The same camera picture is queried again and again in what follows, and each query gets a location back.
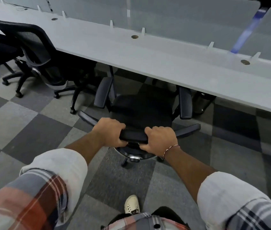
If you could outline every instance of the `person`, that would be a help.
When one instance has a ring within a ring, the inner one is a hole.
[[[119,139],[126,126],[101,118],[93,130],[65,148],[44,152],[20,176],[0,190],[0,229],[41,230],[62,225],[78,202],[87,165],[103,146],[124,147]],[[148,144],[141,149],[164,157],[182,179],[207,229],[271,229],[271,200],[233,175],[218,172],[178,146],[169,127],[145,128]],[[105,229],[189,229],[171,209],[161,207],[152,215],[141,213],[137,197],[130,196],[125,213]]]

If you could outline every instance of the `hand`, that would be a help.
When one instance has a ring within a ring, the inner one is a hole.
[[[178,144],[175,132],[170,127],[150,127],[145,128],[148,136],[148,144],[141,144],[140,148],[146,152],[163,157],[165,150]]]
[[[119,135],[126,125],[115,119],[101,118],[93,127],[92,132],[99,134],[103,146],[107,147],[125,147],[128,142],[120,140]]]

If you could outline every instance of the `cream-colored shoe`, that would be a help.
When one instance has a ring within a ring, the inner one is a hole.
[[[125,202],[125,213],[138,214],[140,213],[140,206],[136,195],[131,195]]]

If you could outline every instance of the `desk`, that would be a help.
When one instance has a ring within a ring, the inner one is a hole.
[[[271,111],[269,60],[3,3],[0,20],[40,26],[57,50]]]

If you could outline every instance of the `person's left hand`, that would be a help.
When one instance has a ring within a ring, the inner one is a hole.
[[[98,133],[106,147],[125,147],[128,142],[120,140],[119,135],[126,125],[115,119],[101,118],[93,127],[92,132]]]

